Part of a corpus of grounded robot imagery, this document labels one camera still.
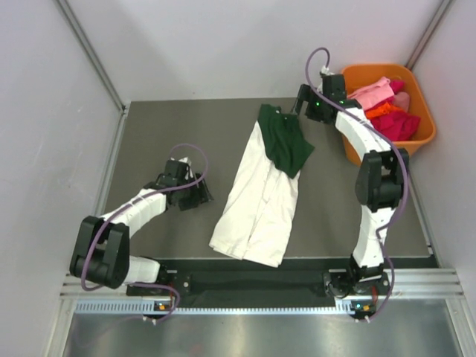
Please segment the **white and green t shirt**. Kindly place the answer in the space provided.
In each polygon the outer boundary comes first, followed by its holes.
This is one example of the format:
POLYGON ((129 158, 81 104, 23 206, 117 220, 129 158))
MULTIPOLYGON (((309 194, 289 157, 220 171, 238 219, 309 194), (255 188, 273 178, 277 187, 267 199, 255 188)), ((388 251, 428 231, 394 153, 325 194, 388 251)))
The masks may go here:
POLYGON ((263 104, 209 246, 277 268, 292 231, 300 172, 314 149, 297 115, 263 104))

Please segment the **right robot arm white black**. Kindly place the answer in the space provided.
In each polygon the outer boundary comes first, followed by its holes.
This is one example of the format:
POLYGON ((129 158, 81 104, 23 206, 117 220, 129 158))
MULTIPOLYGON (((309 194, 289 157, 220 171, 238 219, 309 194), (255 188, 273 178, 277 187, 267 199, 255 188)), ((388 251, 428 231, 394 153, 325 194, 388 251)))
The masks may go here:
POLYGON ((366 117, 357 100, 349 99, 341 74, 324 74, 322 89, 300 86, 292 113, 334 126, 356 151, 360 167, 355 184, 361 205, 358 242, 344 273, 326 278, 327 291, 337 298, 362 295, 385 279, 385 239, 392 219, 408 197, 409 154, 394 149, 366 117))

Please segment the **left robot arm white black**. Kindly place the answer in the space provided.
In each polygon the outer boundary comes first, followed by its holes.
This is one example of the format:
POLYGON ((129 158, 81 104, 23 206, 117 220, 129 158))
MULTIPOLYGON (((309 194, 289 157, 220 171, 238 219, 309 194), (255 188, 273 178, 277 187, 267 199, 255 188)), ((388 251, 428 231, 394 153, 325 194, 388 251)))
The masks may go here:
POLYGON ((188 157, 167 160, 164 172, 112 212, 87 216, 80 223, 69 273, 82 283, 116 289, 143 283, 153 295, 164 293, 169 278, 159 261, 130 254, 130 239, 171 207, 181 211, 211 202, 203 173, 194 173, 188 157))

